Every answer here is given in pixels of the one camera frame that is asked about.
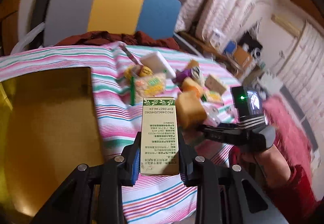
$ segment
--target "hand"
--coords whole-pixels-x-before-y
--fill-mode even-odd
[[[275,145],[260,153],[243,153],[241,157],[250,163],[256,163],[255,160],[257,160],[265,173],[267,185],[270,188],[284,186],[290,178],[289,165]]]

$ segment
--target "white container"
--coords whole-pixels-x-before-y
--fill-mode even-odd
[[[153,73],[165,71],[167,79],[174,79],[176,77],[176,73],[159,51],[141,57],[140,62],[144,66],[149,67]]]

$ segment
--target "gold reflective surface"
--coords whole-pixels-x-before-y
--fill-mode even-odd
[[[103,163],[90,68],[54,69],[0,83],[0,208],[34,216],[79,164]]]

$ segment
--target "person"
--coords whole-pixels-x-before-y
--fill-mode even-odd
[[[266,181],[264,191],[289,224],[324,223],[324,199],[316,201],[302,166],[289,167],[275,145],[254,154],[241,153],[239,148],[233,147],[230,164],[244,167],[244,161],[259,164]]]

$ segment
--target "yellow panel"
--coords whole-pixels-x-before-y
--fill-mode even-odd
[[[144,0],[93,0],[88,31],[134,34]]]
[[[0,86],[0,207],[34,216],[78,164],[103,163],[91,71],[46,70]]]

